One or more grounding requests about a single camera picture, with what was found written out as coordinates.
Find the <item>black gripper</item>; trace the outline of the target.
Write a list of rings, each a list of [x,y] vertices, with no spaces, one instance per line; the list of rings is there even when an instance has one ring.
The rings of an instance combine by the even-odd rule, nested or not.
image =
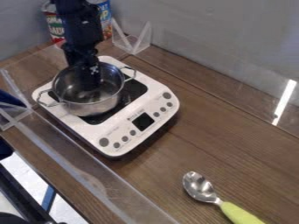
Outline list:
[[[99,58],[92,55],[103,38],[100,8],[88,0],[51,0],[64,28],[61,50],[69,66],[77,63],[79,80],[84,91],[100,86]]]

